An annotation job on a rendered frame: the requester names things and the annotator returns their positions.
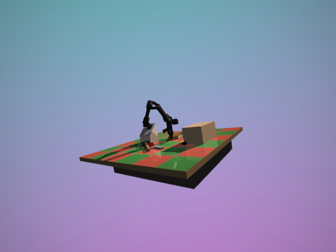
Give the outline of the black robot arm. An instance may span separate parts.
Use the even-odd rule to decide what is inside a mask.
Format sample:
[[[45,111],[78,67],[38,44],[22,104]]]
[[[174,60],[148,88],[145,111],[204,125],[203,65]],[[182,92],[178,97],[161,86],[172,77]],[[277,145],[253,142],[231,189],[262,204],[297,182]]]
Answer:
[[[153,107],[153,104],[156,106],[156,107]],[[172,119],[171,116],[169,116],[168,114],[166,114],[164,112],[164,110],[161,108],[160,104],[154,102],[154,101],[151,101],[151,100],[148,100],[147,102],[147,105],[146,105],[146,114],[145,114],[145,117],[143,119],[143,127],[147,127],[147,129],[151,129],[152,128],[152,124],[149,123],[149,113],[150,113],[150,110],[153,110],[153,109],[157,109],[158,112],[162,115],[163,117],[163,120],[164,122],[166,122],[166,125],[174,125],[174,124],[178,124],[178,119]],[[168,129],[164,129],[162,130],[163,133],[165,132],[168,132]]]

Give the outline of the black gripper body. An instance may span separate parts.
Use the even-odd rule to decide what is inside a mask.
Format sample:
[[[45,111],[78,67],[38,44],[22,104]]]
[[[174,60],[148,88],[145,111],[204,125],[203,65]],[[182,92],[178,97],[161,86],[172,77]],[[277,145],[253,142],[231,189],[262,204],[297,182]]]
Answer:
[[[173,133],[173,129],[172,129],[172,125],[167,125],[167,129],[168,129],[168,134],[172,134]]]

